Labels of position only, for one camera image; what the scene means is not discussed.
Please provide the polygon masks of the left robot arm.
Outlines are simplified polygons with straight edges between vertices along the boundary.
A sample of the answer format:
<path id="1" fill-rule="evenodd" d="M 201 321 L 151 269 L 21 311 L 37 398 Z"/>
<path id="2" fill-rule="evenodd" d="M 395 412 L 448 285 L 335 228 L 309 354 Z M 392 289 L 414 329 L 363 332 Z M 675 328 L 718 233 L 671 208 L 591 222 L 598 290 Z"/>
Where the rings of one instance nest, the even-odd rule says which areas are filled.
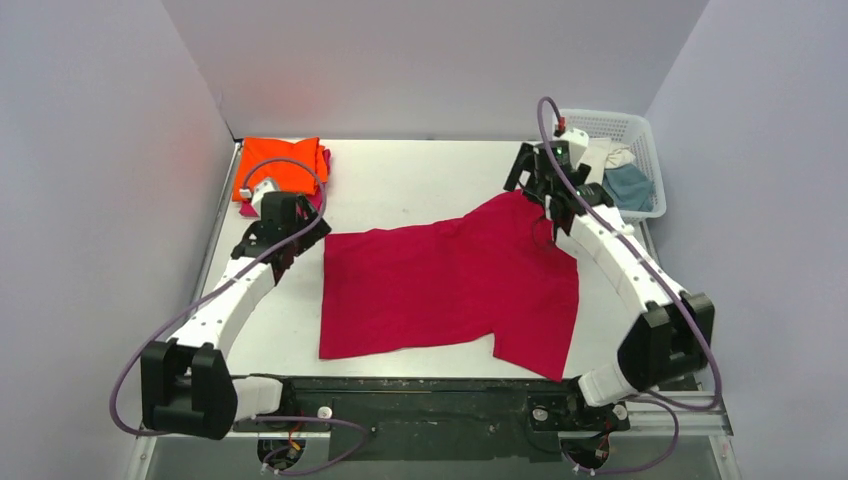
<path id="1" fill-rule="evenodd" d="M 297 420 L 299 405 L 284 393 L 285 380 L 232 375 L 227 357 L 262 299 L 331 228 L 302 194 L 265 193 L 256 209 L 258 219 L 233 247 L 208 300 L 167 340 L 141 351 L 142 424 L 149 430 L 220 440 L 243 420 L 260 416 L 275 430 Z"/>

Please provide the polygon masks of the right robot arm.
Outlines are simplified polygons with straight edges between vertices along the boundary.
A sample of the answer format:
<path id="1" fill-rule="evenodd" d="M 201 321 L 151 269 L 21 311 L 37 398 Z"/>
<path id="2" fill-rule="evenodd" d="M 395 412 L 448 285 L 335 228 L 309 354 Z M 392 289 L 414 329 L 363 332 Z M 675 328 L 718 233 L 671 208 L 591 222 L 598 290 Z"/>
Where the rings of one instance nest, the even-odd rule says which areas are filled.
<path id="1" fill-rule="evenodd" d="M 565 402 L 569 422 L 593 427 L 605 406 L 708 366 L 715 308 L 703 293 L 673 281 L 633 237 L 612 196 L 588 180 L 586 165 L 572 167 L 569 144 L 523 143 L 507 176 L 604 273 L 633 322 L 614 359 L 582 374 L 578 393 Z"/>

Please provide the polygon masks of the red t-shirt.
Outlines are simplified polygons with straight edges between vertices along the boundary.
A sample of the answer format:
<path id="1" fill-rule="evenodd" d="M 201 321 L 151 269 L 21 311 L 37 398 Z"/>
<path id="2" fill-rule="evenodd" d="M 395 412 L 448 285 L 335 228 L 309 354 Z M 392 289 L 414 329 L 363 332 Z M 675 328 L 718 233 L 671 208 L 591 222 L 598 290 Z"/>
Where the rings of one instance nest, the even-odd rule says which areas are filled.
<path id="1" fill-rule="evenodd" d="M 564 377 L 575 329 L 576 260 L 519 192 L 462 217 L 326 238 L 319 357 L 471 342 L 497 359 Z"/>

